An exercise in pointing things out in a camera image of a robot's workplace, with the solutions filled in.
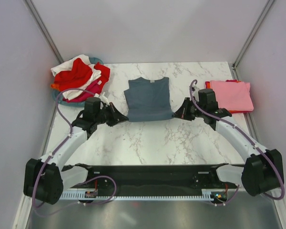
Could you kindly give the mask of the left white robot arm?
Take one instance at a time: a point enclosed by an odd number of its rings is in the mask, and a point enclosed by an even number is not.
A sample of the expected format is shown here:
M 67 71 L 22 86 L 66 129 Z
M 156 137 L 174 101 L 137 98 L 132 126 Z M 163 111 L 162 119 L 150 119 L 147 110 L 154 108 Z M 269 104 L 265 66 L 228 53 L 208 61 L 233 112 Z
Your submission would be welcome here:
M 128 118 L 118 111 L 112 102 L 106 104 L 100 98 L 86 100 L 84 109 L 70 123 L 70 132 L 54 149 L 40 159 L 30 159 L 25 166 L 23 193 L 33 201 L 55 204 L 63 191 L 81 184 L 94 185 L 95 176 L 86 165 L 68 166 L 66 162 L 97 130 L 98 125 L 113 127 L 127 122 Z

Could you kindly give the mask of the grey-blue t shirt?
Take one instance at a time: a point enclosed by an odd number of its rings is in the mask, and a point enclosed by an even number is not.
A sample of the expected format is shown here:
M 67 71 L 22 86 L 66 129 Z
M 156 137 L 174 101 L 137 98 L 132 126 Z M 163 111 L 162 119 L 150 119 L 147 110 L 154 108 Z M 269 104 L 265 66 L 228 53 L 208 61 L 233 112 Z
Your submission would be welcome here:
M 129 122 L 164 121 L 173 118 L 170 105 L 169 78 L 129 80 L 124 91 Z

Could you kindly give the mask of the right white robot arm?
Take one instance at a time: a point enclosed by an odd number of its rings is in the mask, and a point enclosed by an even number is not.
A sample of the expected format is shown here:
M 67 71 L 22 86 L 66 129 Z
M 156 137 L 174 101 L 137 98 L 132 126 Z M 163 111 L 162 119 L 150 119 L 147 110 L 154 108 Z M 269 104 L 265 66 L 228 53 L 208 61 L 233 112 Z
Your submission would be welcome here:
M 225 108 L 219 108 L 212 89 L 186 97 L 174 118 L 193 121 L 202 118 L 214 131 L 223 136 L 244 160 L 244 165 L 219 164 L 212 166 L 209 175 L 211 186 L 224 183 L 242 186 L 251 196 L 264 194 L 274 200 L 285 197 L 283 160 L 276 149 L 268 149 L 248 135 Z

